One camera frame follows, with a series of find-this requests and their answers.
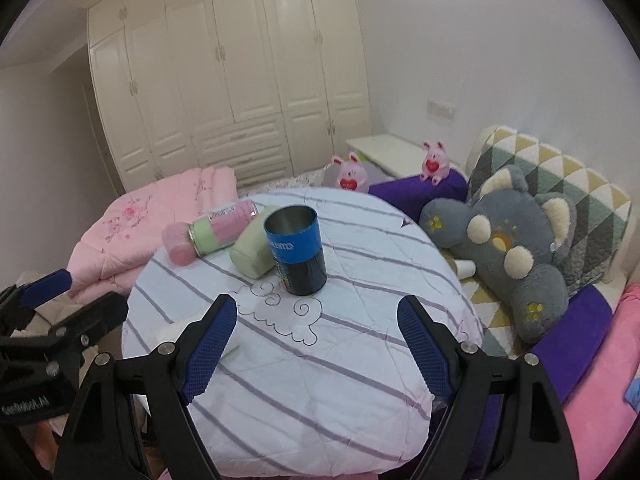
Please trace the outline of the blue black metal cup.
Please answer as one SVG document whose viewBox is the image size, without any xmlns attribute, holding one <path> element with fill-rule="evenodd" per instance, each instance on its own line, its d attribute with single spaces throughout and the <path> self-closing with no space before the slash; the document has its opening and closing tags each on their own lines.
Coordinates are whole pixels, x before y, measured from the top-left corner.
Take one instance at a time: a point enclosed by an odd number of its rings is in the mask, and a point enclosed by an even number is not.
<svg viewBox="0 0 640 480">
<path fill-rule="evenodd" d="M 284 288 L 310 296 L 326 284 L 318 214 L 304 205 L 279 208 L 264 223 L 269 247 Z"/>
</svg>

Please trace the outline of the light green plastic cup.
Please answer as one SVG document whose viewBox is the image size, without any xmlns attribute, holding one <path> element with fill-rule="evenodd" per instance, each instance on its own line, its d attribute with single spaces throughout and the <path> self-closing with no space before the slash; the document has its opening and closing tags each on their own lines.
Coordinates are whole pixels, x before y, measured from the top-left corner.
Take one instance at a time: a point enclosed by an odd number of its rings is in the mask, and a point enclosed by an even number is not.
<svg viewBox="0 0 640 480">
<path fill-rule="evenodd" d="M 265 221 L 279 209 L 269 205 L 254 217 L 230 249 L 230 259 L 236 270 L 257 280 L 274 267 L 274 258 L 265 231 Z"/>
</svg>

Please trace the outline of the beige jacket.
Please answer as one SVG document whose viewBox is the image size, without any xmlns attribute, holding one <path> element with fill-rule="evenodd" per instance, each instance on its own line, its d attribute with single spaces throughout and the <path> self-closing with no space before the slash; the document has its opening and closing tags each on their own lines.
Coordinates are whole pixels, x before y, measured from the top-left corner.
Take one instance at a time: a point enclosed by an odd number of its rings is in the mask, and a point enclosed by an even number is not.
<svg viewBox="0 0 640 480">
<path fill-rule="evenodd" d="M 36 309 L 36 313 L 24 330 L 14 330 L 12 337 L 35 337 L 49 333 L 50 328 L 68 318 L 89 302 L 96 300 L 112 292 L 113 289 L 106 285 L 90 286 L 87 290 L 78 292 L 72 296 L 69 292 L 42 304 Z M 85 359 L 93 359 L 99 352 L 110 352 L 115 358 L 122 356 L 122 328 L 116 327 L 106 336 L 90 344 L 87 350 L 82 352 Z"/>
</svg>

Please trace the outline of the pink fleece blanket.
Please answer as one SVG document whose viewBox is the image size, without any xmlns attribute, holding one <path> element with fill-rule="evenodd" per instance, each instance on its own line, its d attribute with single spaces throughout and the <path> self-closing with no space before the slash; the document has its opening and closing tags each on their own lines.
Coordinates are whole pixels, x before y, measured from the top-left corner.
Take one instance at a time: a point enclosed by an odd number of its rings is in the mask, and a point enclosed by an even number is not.
<svg viewBox="0 0 640 480">
<path fill-rule="evenodd" d="M 590 369 L 564 406 L 579 478 L 597 478 L 627 437 L 639 408 L 625 396 L 638 379 L 639 286 L 631 284 Z"/>
</svg>

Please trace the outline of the folded pink quilt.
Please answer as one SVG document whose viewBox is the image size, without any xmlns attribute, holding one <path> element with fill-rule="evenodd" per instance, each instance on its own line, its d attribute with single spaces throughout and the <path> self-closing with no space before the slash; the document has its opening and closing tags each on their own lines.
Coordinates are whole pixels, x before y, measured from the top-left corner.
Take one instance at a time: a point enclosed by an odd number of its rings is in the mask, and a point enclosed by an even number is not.
<svg viewBox="0 0 640 480">
<path fill-rule="evenodd" d="M 166 226 L 190 223 L 237 198 L 230 167 L 189 169 L 120 196 L 75 245 L 67 263 L 70 296 L 88 304 L 107 292 L 129 295 Z"/>
</svg>

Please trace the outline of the pink green bottle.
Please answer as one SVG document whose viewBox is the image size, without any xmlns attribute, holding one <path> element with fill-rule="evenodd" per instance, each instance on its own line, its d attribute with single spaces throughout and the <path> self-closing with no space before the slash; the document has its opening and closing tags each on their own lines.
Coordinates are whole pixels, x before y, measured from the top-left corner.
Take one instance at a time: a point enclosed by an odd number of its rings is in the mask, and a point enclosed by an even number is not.
<svg viewBox="0 0 640 480">
<path fill-rule="evenodd" d="M 176 222 L 166 226 L 162 242 L 169 260 L 176 266 L 188 266 L 198 258 L 232 245 L 258 212 L 252 200 L 240 200 L 209 211 L 190 223 Z"/>
</svg>

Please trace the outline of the striped white table cloth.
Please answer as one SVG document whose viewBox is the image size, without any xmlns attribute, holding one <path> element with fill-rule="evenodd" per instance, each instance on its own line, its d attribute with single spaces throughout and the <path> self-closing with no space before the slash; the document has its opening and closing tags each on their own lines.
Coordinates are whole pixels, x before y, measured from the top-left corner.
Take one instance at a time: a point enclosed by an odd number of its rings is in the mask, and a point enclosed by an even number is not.
<svg viewBox="0 0 640 480">
<path fill-rule="evenodd" d="M 480 319 L 428 236 L 384 200 L 335 188 L 255 196 L 317 211 L 328 279 L 308 297 L 270 273 L 244 276 L 226 252 L 175 266 L 157 252 L 129 297 L 122 352 L 144 356 L 227 294 L 238 306 L 230 352 L 189 411 L 226 477 L 385 472 L 427 440 L 433 395 L 397 325 L 412 295 L 459 340 Z"/>
</svg>

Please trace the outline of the grey koala plush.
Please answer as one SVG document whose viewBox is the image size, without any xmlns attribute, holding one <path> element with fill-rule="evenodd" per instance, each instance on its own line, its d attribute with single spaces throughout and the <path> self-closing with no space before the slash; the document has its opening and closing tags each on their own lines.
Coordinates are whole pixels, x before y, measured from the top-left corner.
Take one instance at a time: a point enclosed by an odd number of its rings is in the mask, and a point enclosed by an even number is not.
<svg viewBox="0 0 640 480">
<path fill-rule="evenodd" d="M 510 309 L 526 344 L 540 341 L 568 307 L 560 266 L 576 223 L 569 197 L 530 194 L 522 170 L 514 165 L 499 169 L 466 202 L 431 200 L 419 220 L 438 248 L 475 264 L 480 280 Z"/>
</svg>

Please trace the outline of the triangle pattern quilted pillow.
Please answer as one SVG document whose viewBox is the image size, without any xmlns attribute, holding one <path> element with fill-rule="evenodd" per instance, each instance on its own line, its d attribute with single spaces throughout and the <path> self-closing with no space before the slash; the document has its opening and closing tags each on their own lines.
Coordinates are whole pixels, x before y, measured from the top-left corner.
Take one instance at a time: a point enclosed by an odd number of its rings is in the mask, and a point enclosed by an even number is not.
<svg viewBox="0 0 640 480">
<path fill-rule="evenodd" d="M 624 272 L 637 220 L 632 199 L 622 188 L 534 136 L 492 126 L 480 133 L 466 160 L 469 193 L 506 165 L 522 170 L 530 194 L 561 193 L 575 204 L 574 240 L 561 264 L 571 295 Z"/>
</svg>

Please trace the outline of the pink bunny plush right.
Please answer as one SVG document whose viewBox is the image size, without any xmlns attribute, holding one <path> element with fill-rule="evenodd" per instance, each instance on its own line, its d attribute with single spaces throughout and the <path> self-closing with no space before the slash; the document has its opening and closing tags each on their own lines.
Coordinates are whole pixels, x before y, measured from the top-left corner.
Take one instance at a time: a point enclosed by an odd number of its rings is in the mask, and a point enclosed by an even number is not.
<svg viewBox="0 0 640 480">
<path fill-rule="evenodd" d="M 430 180 L 432 185 L 439 185 L 449 176 L 451 169 L 444 144 L 440 141 L 436 143 L 424 141 L 423 146 L 426 149 L 426 155 L 422 162 L 420 180 L 423 182 Z"/>
</svg>

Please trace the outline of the pink bunny plush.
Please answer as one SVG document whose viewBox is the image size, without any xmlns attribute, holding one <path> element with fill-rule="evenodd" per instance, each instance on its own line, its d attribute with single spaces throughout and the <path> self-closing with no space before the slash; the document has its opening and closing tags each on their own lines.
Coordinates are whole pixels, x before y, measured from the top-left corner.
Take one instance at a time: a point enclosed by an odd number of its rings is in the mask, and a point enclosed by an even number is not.
<svg viewBox="0 0 640 480">
<path fill-rule="evenodd" d="M 451 169 L 444 144 L 440 141 L 436 143 L 424 141 L 423 146 L 426 149 L 426 155 L 422 162 L 420 180 L 423 182 L 430 180 L 432 185 L 439 185 L 449 176 Z"/>
<path fill-rule="evenodd" d="M 334 155 L 331 162 L 338 167 L 338 174 L 335 180 L 337 188 L 341 188 L 344 191 L 369 192 L 370 181 L 367 170 L 355 152 L 350 152 L 345 159 Z"/>
</svg>

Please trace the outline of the pink bunny plush left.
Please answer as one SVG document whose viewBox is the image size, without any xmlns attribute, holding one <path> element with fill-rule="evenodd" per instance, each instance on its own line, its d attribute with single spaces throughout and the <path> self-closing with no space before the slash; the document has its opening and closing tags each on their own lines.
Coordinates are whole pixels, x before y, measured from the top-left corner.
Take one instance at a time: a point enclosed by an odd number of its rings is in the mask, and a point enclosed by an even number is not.
<svg viewBox="0 0 640 480">
<path fill-rule="evenodd" d="M 350 152 L 345 159 L 334 155 L 331 162 L 338 167 L 338 174 L 335 180 L 337 188 L 341 188 L 344 191 L 369 192 L 370 181 L 367 170 L 355 152 Z"/>
</svg>

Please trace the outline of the white bedside table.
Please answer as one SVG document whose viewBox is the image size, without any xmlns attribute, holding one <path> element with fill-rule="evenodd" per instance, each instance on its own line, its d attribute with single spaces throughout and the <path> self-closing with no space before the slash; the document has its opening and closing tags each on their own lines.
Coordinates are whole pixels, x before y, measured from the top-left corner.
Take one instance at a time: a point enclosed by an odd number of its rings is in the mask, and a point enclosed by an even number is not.
<svg viewBox="0 0 640 480">
<path fill-rule="evenodd" d="M 392 134 L 358 136 L 348 139 L 347 146 L 360 157 L 370 160 L 395 178 L 413 177 L 422 172 L 427 148 Z"/>
</svg>

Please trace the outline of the heart pattern bed sheet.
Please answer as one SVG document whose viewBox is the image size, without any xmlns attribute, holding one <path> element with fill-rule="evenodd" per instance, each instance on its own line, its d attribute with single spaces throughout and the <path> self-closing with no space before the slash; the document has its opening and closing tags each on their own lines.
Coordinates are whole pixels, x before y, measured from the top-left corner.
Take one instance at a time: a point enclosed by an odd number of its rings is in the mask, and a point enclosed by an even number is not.
<svg viewBox="0 0 640 480">
<path fill-rule="evenodd" d="M 318 188 L 324 180 L 324 174 L 329 169 L 329 165 L 322 168 L 304 172 L 297 177 L 287 177 L 272 180 L 261 184 L 251 184 L 248 188 L 239 188 L 238 196 L 243 198 L 253 194 L 268 193 L 278 188 Z"/>
</svg>

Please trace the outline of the cream white wardrobe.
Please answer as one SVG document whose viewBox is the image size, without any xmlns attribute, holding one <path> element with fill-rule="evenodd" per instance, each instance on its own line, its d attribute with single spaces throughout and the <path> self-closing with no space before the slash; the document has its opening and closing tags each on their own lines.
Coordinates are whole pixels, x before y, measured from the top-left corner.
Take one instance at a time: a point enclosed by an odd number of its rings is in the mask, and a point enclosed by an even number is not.
<svg viewBox="0 0 640 480">
<path fill-rule="evenodd" d="M 88 44 L 129 191 L 209 166 L 251 188 L 371 131 L 357 0 L 102 0 Z"/>
</svg>

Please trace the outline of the white wall socket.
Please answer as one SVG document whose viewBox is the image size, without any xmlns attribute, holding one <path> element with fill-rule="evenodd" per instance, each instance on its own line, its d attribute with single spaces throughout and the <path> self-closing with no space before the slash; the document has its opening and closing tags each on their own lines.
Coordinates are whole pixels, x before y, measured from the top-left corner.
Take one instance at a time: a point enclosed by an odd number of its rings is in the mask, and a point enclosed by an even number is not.
<svg viewBox="0 0 640 480">
<path fill-rule="evenodd" d="M 434 117 L 439 117 L 446 120 L 453 120 L 456 114 L 456 106 L 452 103 L 442 101 L 427 102 L 427 114 Z"/>
</svg>

